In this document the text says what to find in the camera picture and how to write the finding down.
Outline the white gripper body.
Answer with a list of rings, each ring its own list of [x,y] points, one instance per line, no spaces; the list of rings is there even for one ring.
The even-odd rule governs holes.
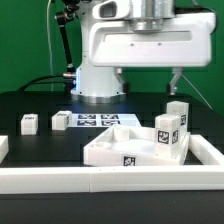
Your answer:
[[[179,14],[160,31],[134,32],[127,21],[96,23],[89,36],[94,66],[203,67],[211,61],[213,13]]]

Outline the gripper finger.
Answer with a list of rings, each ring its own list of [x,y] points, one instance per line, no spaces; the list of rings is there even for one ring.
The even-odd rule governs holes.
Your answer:
[[[171,81],[167,84],[167,92],[170,95],[174,95],[176,93],[177,91],[176,84],[182,76],[182,71],[183,71],[182,67],[175,67],[172,69],[173,77]]]
[[[119,83],[120,90],[127,94],[130,90],[130,84],[124,79],[123,70],[120,67],[115,67],[114,74]]]

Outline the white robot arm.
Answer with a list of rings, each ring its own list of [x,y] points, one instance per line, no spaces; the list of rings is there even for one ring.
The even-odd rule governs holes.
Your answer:
[[[175,6],[174,0],[82,1],[82,62],[76,70],[73,96],[89,103],[125,98],[121,74],[128,67],[170,67],[175,84],[185,67],[211,61],[211,34],[216,13],[195,5]]]

